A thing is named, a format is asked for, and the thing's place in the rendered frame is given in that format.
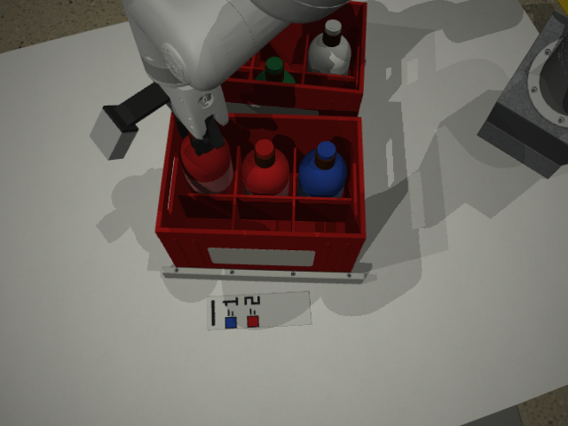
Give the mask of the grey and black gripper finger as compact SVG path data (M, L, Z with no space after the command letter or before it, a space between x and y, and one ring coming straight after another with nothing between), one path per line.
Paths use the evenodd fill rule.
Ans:
M184 124L181 121L179 121L179 119L176 119L175 121L176 121L176 124L177 124L179 135L182 138L185 138L186 136L188 136L188 129L184 126Z
M195 137L192 138L194 151L198 156L210 152L214 147L218 149L225 145L224 138L217 127L217 123L213 115L206 118L205 124L207 131L205 136L203 136L203 140L199 140Z

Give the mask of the green bottle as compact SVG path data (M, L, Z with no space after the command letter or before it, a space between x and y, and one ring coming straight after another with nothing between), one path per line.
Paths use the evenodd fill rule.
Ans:
M255 80L296 83L294 77L284 70L283 61L278 57L269 58L265 64L265 72L262 71Z

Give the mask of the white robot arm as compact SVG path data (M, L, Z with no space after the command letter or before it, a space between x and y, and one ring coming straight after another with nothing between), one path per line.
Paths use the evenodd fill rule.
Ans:
M321 20L350 1L122 0L122 4L144 68L153 79L211 91L291 23ZM568 129L568 33L536 55L526 88L543 119ZM136 123L168 102L162 87L151 83L120 105L103 106L90 138L108 161L123 159L138 133Z

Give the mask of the red crate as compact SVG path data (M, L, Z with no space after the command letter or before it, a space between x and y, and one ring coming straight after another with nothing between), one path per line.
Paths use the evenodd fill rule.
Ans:
M349 139L325 115L228 117L224 127L216 123L230 148L235 181L227 194L211 194L190 190L179 160L184 138L170 115L155 233L173 264L351 272L366 240L366 211L364 169ZM288 160L288 196L244 195L241 165L261 139L270 140ZM300 162L323 141L332 142L346 163L342 198L297 196Z
M312 73L307 68L304 72L308 42L310 47L328 20L342 24L342 36L351 46L348 75ZM221 84L227 112L358 117L364 92L365 51L356 25L342 7L322 20L291 23ZM255 80L270 57L281 58L284 70L300 84Z

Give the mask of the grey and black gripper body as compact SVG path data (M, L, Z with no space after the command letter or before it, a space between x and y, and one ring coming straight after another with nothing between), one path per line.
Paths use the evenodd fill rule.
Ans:
M160 86L170 97L170 102L166 105L195 138L203 139L207 129L205 120L211 115L222 126L228 123L229 117L221 85L212 91L197 91L184 83L161 83L147 75L153 83L162 84Z

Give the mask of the white paper pick list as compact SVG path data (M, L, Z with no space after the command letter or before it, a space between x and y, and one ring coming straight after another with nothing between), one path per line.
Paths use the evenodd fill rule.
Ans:
M207 330L311 324L309 292L207 297Z

